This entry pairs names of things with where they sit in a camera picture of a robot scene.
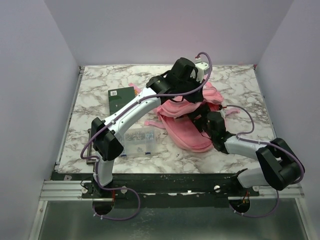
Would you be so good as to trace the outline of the dark green hardcover book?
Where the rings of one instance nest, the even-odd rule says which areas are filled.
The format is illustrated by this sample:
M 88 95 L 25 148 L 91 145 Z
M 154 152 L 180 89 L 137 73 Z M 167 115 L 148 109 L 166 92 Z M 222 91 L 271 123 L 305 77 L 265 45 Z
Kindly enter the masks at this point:
M 108 90 L 109 114 L 115 114 L 135 97 L 133 86 Z

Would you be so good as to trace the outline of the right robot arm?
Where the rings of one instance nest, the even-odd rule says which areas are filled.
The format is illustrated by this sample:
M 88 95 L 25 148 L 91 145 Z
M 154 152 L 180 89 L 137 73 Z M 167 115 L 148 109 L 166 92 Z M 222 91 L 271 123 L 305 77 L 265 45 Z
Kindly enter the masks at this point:
M 200 133 L 207 134 L 217 151 L 258 161 L 258 168 L 244 169 L 236 174 L 230 183 L 234 195 L 241 196 L 254 186 L 270 186 L 282 191 L 303 179 L 304 167 L 282 138 L 272 141 L 241 138 L 227 131 L 219 111 L 196 110 L 189 113 L 188 118 Z

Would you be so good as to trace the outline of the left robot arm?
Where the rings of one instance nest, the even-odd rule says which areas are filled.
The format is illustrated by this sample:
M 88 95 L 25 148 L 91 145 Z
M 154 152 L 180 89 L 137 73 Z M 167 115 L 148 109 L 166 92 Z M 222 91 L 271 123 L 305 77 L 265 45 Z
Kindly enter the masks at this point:
M 95 130 L 93 148 L 100 155 L 94 169 L 93 191 L 101 198 L 111 191 L 114 160 L 123 152 L 120 140 L 124 133 L 148 112 L 168 100 L 181 96 L 190 103 L 204 100 L 203 86 L 210 77 L 212 66 L 198 55 L 195 61 L 179 58 L 173 67 L 161 75 L 153 76 L 133 100 L 105 120 L 92 122 Z

